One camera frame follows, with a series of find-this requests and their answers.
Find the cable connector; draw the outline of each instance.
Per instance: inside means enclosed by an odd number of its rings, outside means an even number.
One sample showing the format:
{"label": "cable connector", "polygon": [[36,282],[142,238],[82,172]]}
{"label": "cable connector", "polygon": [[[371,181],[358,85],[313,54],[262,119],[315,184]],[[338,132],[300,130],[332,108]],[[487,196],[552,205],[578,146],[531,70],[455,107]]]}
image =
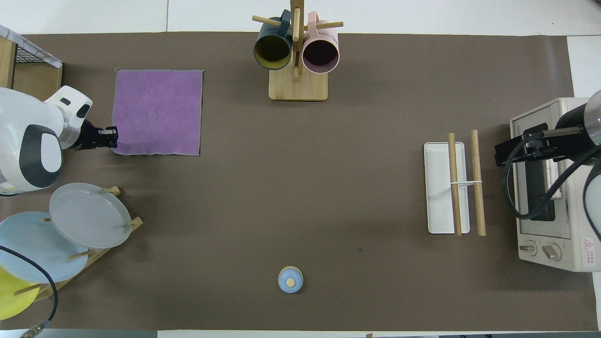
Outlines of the cable connector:
{"label": "cable connector", "polygon": [[49,321],[44,321],[42,323],[34,325],[30,329],[25,331],[25,333],[23,333],[20,338],[34,338],[35,336],[40,334],[40,332],[42,332],[42,330],[44,330],[44,328],[48,325],[50,325]]}

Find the warning triangle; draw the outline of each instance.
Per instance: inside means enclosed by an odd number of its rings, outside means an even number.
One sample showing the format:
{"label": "warning triangle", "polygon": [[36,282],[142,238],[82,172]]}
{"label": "warning triangle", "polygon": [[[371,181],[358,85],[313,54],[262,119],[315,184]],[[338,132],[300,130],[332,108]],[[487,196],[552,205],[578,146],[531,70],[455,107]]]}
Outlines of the warning triangle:
{"label": "warning triangle", "polygon": [[593,246],[593,243],[587,241],[586,239],[582,239],[584,241],[584,251],[587,251],[590,247]]}

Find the purple cloth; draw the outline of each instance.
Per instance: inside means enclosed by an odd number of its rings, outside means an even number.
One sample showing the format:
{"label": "purple cloth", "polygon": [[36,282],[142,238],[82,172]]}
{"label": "purple cloth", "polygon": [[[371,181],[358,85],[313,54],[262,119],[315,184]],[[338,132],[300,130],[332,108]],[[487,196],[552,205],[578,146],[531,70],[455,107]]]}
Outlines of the purple cloth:
{"label": "purple cloth", "polygon": [[200,155],[203,70],[119,70],[112,123],[120,155]]}

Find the pink mug handle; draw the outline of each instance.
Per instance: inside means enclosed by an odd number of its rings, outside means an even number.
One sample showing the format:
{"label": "pink mug handle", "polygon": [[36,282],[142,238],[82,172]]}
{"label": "pink mug handle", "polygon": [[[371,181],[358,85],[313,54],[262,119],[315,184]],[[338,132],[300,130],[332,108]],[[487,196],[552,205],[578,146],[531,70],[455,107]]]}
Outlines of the pink mug handle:
{"label": "pink mug handle", "polygon": [[309,37],[317,38],[319,37],[319,33],[317,32],[317,22],[319,21],[319,17],[317,16],[317,11],[312,11],[309,13],[309,20],[307,22],[307,28],[309,28]]}

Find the table surface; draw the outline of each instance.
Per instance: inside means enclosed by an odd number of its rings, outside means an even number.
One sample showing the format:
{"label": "table surface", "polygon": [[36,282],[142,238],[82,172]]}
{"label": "table surface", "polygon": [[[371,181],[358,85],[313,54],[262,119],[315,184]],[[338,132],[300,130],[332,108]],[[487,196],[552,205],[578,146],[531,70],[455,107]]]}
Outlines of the table surface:
{"label": "table surface", "polygon": [[[256,34],[32,35],[111,123],[114,69],[204,69],[201,156],[64,153],[69,182],[118,185],[145,224],[60,291],[55,328],[596,330],[590,274],[517,257],[493,145],[572,96],[565,37],[340,35],[325,102],[272,102]],[[427,231],[423,144],[480,134],[486,237]],[[471,165],[468,162],[468,177]],[[303,289],[277,275],[298,266]],[[35,303],[0,328],[29,327]]]}

